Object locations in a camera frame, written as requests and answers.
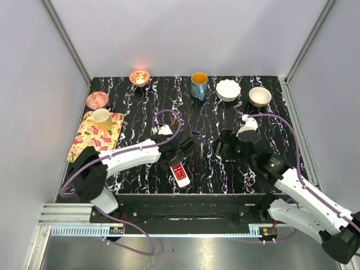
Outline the white red remote control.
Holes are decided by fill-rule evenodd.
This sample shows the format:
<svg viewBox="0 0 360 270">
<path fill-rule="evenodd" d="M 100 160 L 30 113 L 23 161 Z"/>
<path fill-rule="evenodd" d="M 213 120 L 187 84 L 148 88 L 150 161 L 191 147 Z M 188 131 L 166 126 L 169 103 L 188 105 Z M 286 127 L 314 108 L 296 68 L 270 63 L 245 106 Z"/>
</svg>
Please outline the white red remote control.
<svg viewBox="0 0 360 270">
<path fill-rule="evenodd" d="M 190 179 L 181 163 L 172 165 L 170 169 L 179 188 L 184 188 L 190 184 Z"/>
</svg>

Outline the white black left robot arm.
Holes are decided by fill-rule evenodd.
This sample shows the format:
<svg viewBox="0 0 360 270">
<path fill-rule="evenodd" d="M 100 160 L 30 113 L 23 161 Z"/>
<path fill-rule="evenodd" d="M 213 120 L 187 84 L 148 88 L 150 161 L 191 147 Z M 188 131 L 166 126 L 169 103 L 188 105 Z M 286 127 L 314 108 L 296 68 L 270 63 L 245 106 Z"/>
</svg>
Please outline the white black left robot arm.
<svg viewBox="0 0 360 270">
<path fill-rule="evenodd" d="M 133 146 L 119 150 L 97 151 L 86 147 L 72 163 L 70 184 L 82 203 L 91 203 L 102 211 L 109 222 L 117 222 L 122 216 L 113 193 L 105 182 L 116 173 L 144 164 L 160 164 L 171 169 L 179 187 L 190 184 L 182 161 L 194 153 L 194 141 L 189 136 L 156 134 Z"/>
</svg>

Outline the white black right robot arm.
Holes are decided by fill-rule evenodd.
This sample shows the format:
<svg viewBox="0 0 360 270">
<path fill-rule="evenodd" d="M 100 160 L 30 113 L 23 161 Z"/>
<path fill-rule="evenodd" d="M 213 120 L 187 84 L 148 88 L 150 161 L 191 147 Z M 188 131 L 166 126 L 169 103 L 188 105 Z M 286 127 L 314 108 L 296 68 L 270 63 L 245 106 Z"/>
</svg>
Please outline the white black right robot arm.
<svg viewBox="0 0 360 270">
<path fill-rule="evenodd" d="M 281 155 L 270 151 L 254 130 L 222 130 L 216 152 L 228 161 L 244 160 L 262 183 L 289 195 L 301 208 L 266 194 L 257 203 L 256 217 L 286 223 L 321 244 L 335 261 L 348 264 L 359 250 L 359 213 L 332 201 Z"/>
</svg>

